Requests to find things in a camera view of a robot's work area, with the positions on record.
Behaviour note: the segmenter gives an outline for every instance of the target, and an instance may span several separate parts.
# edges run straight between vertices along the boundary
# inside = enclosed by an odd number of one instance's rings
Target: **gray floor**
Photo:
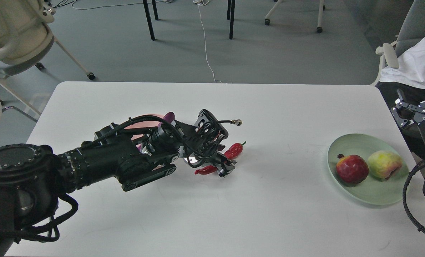
[[[136,1],[81,0],[74,6]],[[285,0],[273,13],[270,26],[263,21],[274,5],[272,0],[237,0],[234,39],[230,40],[227,2],[211,0],[200,8],[209,64],[215,79],[223,83],[368,85],[377,76],[375,48],[395,40],[411,2],[327,0],[323,33],[317,34],[317,0]],[[160,20],[152,16],[156,41],[150,40],[142,5],[93,10],[68,5],[57,9],[49,26],[95,73],[95,81],[213,82],[198,6],[191,0],[175,0],[160,2],[157,8]],[[62,81],[88,81],[57,45],[42,63],[43,71],[32,67],[8,79],[12,88],[41,109]],[[1,88],[0,98],[7,105],[23,107]],[[0,146],[25,143],[34,125],[17,112],[5,112]]]

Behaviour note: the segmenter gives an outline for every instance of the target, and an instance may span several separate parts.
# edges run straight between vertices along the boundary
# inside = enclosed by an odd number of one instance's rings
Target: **white cloth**
[[[385,67],[381,71],[381,82],[398,82],[425,89],[425,37],[415,46],[398,57],[399,69]]]

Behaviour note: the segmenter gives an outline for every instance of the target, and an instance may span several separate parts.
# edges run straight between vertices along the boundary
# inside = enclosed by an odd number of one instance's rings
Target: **caster wheel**
[[[38,68],[38,70],[44,69],[44,65],[42,65],[42,63],[36,63],[35,67]]]
[[[95,79],[95,75],[92,72],[87,73],[87,78],[89,80],[94,80]]]

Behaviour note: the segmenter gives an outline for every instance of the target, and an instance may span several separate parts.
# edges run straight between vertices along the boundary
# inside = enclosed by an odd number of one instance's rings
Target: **light green plate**
[[[369,135],[343,135],[337,138],[328,149],[328,168],[339,187],[352,197],[372,205],[390,205],[402,200],[403,185],[409,172],[405,163],[403,163],[401,170],[388,180],[381,180],[369,174],[363,182],[354,187],[343,184],[336,173],[336,164],[339,161],[338,154],[358,155],[367,161],[372,153],[379,150],[398,153],[386,142]]]

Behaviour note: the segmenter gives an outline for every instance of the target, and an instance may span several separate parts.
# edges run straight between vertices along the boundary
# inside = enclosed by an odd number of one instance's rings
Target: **red chili pepper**
[[[233,144],[225,153],[224,156],[228,159],[234,160],[241,152],[242,152],[242,146],[244,143],[235,143]],[[201,175],[207,175],[210,173],[213,173],[214,171],[217,171],[217,167],[209,165],[204,168],[201,168],[199,170],[195,171],[195,174],[201,174]]]

